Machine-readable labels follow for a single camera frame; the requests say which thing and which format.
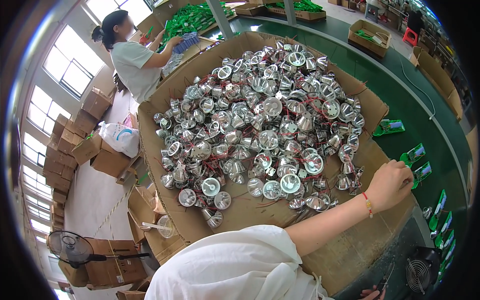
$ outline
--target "red string bracelet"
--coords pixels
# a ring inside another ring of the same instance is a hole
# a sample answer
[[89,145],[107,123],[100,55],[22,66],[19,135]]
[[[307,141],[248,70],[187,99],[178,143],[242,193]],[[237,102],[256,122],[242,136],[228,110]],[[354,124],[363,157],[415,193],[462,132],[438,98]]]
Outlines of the red string bracelet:
[[367,208],[368,208],[368,211],[370,212],[370,219],[373,218],[373,214],[372,214],[372,203],[370,202],[370,200],[368,200],[368,197],[367,195],[365,195],[364,192],[362,192],[363,194],[363,197],[365,197],[365,200],[367,200]]

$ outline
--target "white plastic bag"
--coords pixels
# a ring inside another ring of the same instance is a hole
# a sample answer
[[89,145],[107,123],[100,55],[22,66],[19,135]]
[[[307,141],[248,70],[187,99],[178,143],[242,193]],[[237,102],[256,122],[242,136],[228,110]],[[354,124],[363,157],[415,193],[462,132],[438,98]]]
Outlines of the white plastic bag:
[[128,157],[137,156],[140,145],[137,129],[122,124],[105,124],[104,121],[99,125],[101,126],[99,134],[110,147]]

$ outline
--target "concrete floor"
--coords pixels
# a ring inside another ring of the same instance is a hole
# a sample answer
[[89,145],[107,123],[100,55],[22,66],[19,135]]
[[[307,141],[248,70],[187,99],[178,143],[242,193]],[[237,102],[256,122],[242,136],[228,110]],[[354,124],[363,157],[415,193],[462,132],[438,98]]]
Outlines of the concrete floor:
[[[313,2],[323,6],[328,17],[337,18],[349,24],[364,19],[363,14],[359,11],[345,11],[343,7],[330,4],[327,0],[313,0]],[[399,32],[385,28],[392,33],[393,47],[408,58],[412,47],[402,42]],[[138,104],[133,100],[131,94],[128,92],[116,93],[115,102],[107,112],[105,121],[107,123],[123,122],[129,107],[131,112],[136,112],[138,108]],[[118,207],[113,212],[111,211],[133,183],[133,178],[129,178],[124,185],[119,185],[115,182],[115,178],[94,170],[88,163],[79,166],[65,205],[65,229],[86,237],[131,240],[132,234],[127,219],[127,199],[123,199]],[[109,220],[100,226],[110,212]],[[153,271],[146,266],[145,270],[149,275],[153,274]],[[113,300],[116,299],[115,293],[118,290],[125,290],[129,287],[130,285],[97,291],[73,288],[73,291],[77,300]]]

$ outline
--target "green conveyor belt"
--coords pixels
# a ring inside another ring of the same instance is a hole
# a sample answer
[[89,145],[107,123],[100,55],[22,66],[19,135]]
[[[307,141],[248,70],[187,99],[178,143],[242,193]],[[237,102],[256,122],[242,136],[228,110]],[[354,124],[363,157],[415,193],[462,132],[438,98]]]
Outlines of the green conveyor belt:
[[[343,21],[327,17],[326,21],[316,23],[304,23],[299,20],[297,22],[347,42],[349,24]],[[387,118],[401,119],[406,128],[405,132],[375,137],[375,141],[387,156],[397,160],[403,152],[423,143],[427,156],[413,167],[418,168],[430,161],[433,173],[413,193],[422,208],[425,206],[435,207],[441,190],[448,191],[448,201],[444,209],[453,211],[452,228],[455,228],[457,240],[463,238],[467,219],[466,197],[453,155],[438,128],[433,121],[428,120],[429,115],[394,78],[367,60],[366,54],[358,55],[348,47],[298,28],[251,18],[236,18],[230,21],[230,25],[232,30],[237,32],[255,30],[279,36],[295,36],[295,40],[324,53],[339,68],[355,78],[363,82],[368,81],[367,87],[390,107]],[[204,36],[213,37],[219,33],[218,29],[213,29]],[[432,110],[429,99],[412,86],[403,75],[399,57],[409,79],[426,92],[434,102],[435,116],[452,144],[461,166],[461,172],[467,180],[471,152],[465,134],[437,90],[405,57],[398,56],[395,50],[389,48],[381,64],[404,81],[426,107]]]

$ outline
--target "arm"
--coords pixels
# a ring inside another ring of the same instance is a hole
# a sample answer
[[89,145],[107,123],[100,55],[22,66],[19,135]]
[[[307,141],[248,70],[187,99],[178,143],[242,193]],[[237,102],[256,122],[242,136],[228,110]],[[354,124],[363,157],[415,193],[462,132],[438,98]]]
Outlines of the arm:
[[[412,186],[412,171],[403,161],[393,159],[388,164],[383,164],[365,192],[372,203],[372,212],[378,213],[398,204],[411,193]],[[287,227],[285,231],[297,247],[298,254],[307,255],[337,234],[368,218],[370,213],[366,203],[363,194],[357,195],[346,203]]]
[[148,68],[161,68],[165,66],[172,56],[173,47],[181,42],[183,39],[179,36],[175,36],[168,41],[165,48],[161,53],[154,52],[152,56],[146,61],[142,69]]
[[152,51],[155,51],[158,49],[158,45],[160,45],[160,42],[163,39],[163,34],[165,33],[165,29],[162,30],[155,38],[155,40],[148,46],[148,48]]

